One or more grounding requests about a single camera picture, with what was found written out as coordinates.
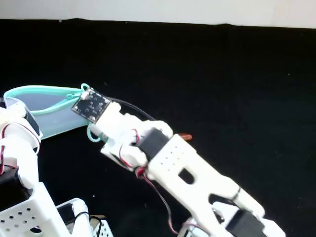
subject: red wire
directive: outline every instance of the red wire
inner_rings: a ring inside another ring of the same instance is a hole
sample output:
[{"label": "red wire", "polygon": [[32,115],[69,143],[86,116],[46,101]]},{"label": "red wire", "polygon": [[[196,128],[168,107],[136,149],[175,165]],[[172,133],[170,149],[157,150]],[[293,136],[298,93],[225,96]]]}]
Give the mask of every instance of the red wire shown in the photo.
[{"label": "red wire", "polygon": [[[138,131],[137,131],[135,128],[133,128],[132,130],[134,130],[134,131],[136,132],[136,144],[137,144],[137,143],[139,143],[139,141],[140,141],[140,136],[139,136],[139,134],[138,134]],[[123,147],[123,145],[120,147],[119,152],[118,152],[119,158],[122,160],[122,162],[123,162],[127,167],[134,168],[134,167],[133,167],[132,165],[130,165],[127,161],[125,161],[125,160],[123,159],[123,157],[121,156],[120,152],[121,152],[121,150],[122,150],[122,147]]]},{"label": "red wire", "polygon": [[119,152],[118,152],[119,158],[122,160],[122,162],[123,162],[126,166],[128,166],[128,167],[130,167],[130,168],[133,168],[133,166],[130,165],[129,163],[127,163],[127,162],[123,159],[123,157],[121,156],[120,152],[121,152],[121,150],[122,150],[122,147],[123,147],[123,145],[120,147]]},{"label": "red wire", "polygon": [[172,219],[171,219],[171,209],[167,203],[167,201],[164,199],[164,197],[161,195],[161,193],[159,192],[159,190],[156,188],[156,186],[148,179],[148,177],[145,175],[145,171],[146,171],[146,167],[139,167],[138,169],[136,169],[135,174],[136,177],[139,179],[145,179],[146,183],[148,183],[153,189],[154,191],[158,194],[158,196],[160,197],[160,199],[162,200],[163,204],[165,205],[167,212],[168,212],[168,226],[171,230],[172,233],[174,234],[178,234],[178,232],[176,230],[174,230],[173,226],[172,226]]},{"label": "red wire", "polygon": [[140,136],[138,134],[138,131],[135,128],[133,128],[132,130],[134,130],[136,132],[136,144],[137,144],[140,141]]}]

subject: black table surface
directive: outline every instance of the black table surface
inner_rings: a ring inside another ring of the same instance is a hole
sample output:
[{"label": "black table surface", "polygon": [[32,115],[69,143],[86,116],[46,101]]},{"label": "black table surface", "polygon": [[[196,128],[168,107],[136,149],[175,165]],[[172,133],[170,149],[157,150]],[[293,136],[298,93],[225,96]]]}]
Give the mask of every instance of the black table surface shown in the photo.
[{"label": "black table surface", "polygon": [[[1,20],[0,29],[1,94],[86,82],[138,105],[192,134],[288,237],[315,236],[315,30],[78,19]],[[116,237],[173,236],[155,192],[101,147],[84,128],[42,142],[39,178],[54,202],[83,199]],[[190,215],[160,190],[179,228]]]}]

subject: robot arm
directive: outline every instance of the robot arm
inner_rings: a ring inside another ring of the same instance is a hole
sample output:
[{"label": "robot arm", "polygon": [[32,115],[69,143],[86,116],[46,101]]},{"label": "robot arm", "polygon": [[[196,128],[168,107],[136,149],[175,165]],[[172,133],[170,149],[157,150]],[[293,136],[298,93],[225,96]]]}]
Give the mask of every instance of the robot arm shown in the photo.
[{"label": "robot arm", "polygon": [[[129,171],[143,167],[146,177],[170,192],[212,237],[268,235],[263,207],[232,179],[221,175],[163,121],[141,121],[120,113],[120,104],[87,88],[72,110],[90,121],[89,129],[106,143],[101,153]],[[185,171],[193,177],[187,183]],[[240,212],[225,226],[216,218],[210,195],[231,200]]]},{"label": "robot arm", "polygon": [[60,210],[64,213],[67,207],[70,210],[66,216],[86,213],[88,209],[81,199],[56,207],[39,182],[37,153],[41,137],[24,103],[0,107],[0,237],[96,236],[89,215],[82,214],[73,221],[72,234],[61,217]]}]

